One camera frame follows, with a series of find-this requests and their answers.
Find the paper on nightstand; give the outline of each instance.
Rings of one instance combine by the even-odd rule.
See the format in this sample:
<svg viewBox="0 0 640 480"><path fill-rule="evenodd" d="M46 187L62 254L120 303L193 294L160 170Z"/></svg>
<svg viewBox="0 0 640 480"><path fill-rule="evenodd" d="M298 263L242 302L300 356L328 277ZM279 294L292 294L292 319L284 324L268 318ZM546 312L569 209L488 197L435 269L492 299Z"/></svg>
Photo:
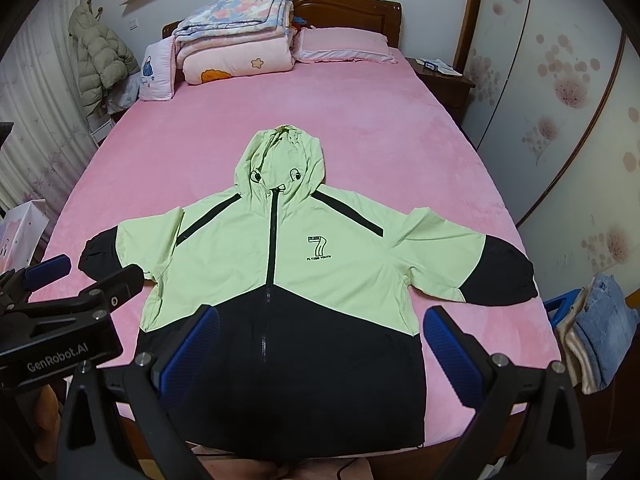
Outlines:
<svg viewBox="0 0 640 480"><path fill-rule="evenodd" d="M441 59L424 59L423 57L417 57L415 60L418 63L423 64L425 67L430 68L431 70L435 70L444 75L454 75L456 77L462 77L460 72L456 72L452 69L448 64L446 64Z"/></svg>

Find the puffer jacket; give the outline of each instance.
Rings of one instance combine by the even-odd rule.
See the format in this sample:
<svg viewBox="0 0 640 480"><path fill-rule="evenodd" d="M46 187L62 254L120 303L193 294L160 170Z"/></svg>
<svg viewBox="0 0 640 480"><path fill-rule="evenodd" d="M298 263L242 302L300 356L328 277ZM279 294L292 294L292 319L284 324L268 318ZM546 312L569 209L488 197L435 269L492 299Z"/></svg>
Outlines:
<svg viewBox="0 0 640 480"><path fill-rule="evenodd" d="M100 105L105 91L140 67L124 41L98 22L87 4L71 13L69 34L78 40L80 99L88 116Z"/></svg>

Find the screw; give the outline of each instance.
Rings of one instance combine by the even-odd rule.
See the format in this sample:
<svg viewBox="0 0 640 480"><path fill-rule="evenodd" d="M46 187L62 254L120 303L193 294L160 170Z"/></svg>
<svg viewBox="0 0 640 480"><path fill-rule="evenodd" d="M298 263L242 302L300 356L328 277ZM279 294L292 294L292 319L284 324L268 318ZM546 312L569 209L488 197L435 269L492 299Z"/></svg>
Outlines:
<svg viewBox="0 0 640 480"><path fill-rule="evenodd" d="M91 369L91 361L84 360L80 363L80 373L85 374Z"/></svg>
<svg viewBox="0 0 640 480"><path fill-rule="evenodd" d="M556 374L564 374L564 372L566 371L566 366L564 366L560 361L553 361L551 363L551 369Z"/></svg>
<svg viewBox="0 0 640 480"><path fill-rule="evenodd" d="M146 366L151 362L151 354L142 352L136 355L135 362L138 366Z"/></svg>
<svg viewBox="0 0 640 480"><path fill-rule="evenodd" d="M101 308L100 310L96 310L91 317L93 317L96 321L98 321L99 319L102 319L106 315L107 315L107 311Z"/></svg>
<svg viewBox="0 0 640 480"><path fill-rule="evenodd" d="M499 368L508 365L510 362L509 358L505 354L494 354L491 356L491 361Z"/></svg>

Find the nightstand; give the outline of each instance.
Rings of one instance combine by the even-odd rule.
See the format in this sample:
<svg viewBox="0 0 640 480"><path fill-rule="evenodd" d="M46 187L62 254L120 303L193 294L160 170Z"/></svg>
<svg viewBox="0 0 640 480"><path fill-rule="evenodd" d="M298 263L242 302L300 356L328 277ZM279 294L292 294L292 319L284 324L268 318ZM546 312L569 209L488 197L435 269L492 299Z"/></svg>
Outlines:
<svg viewBox="0 0 640 480"><path fill-rule="evenodd" d="M436 99L445 107L445 110L460 126L462 114L465 109L466 98L469 91L476 85L465 76L456 77L434 72L423 67L412 57L406 58L415 75L420 78Z"/></svg>

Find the bed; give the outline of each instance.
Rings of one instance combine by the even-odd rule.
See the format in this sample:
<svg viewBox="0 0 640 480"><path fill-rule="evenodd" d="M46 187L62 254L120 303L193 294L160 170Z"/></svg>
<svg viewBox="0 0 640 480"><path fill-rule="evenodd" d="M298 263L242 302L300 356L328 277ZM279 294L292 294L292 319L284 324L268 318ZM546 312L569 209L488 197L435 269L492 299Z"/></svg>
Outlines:
<svg viewBox="0 0 640 480"><path fill-rule="evenodd" d="M293 1L296 15L311 25L381 32L390 46L398 47L401 7L395 2ZM163 35L176 25L167 25ZM430 206L447 219L503 238L522 250L513 221L480 158L400 51L394 50L394 55L397 64L296 64L287 73L200 86L183 81L171 101L136 102L95 154L51 236L46 258L68 254L74 269L33 299L75 295L90 283L77 263L85 242L98 232L124 219L188 205L231 186L235 165L252 135L280 124L294 124L320 139L327 184L354 190L405 213L416 206ZM113 314L124 347L115 364L133 357L149 290L145 287ZM419 319L431 305L444 304L462 330L474 334L489 353L503 352L519 365L546 367L559 358L540 298L491 308L443 303L415 291L412 300ZM425 344L423 353L428 381L427 447L460 436L473 412L460 405ZM443 457L449 444L442 448ZM407 455L415 461L425 451ZM394 460L397 464L401 458ZM403 477L412 478L410 474Z"/></svg>

